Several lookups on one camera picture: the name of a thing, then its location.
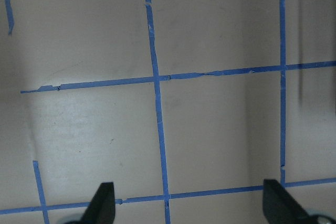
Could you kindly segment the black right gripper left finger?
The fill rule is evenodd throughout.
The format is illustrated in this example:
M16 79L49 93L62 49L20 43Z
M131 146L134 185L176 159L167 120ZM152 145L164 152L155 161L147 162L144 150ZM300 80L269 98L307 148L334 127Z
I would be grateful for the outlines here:
M115 220L114 183L101 183L79 223L113 224Z

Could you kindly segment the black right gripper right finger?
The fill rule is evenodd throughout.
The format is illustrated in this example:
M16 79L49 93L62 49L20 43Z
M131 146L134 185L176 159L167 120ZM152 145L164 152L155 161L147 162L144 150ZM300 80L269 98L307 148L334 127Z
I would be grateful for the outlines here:
M263 214L268 223L315 223L298 202L275 179L263 182Z

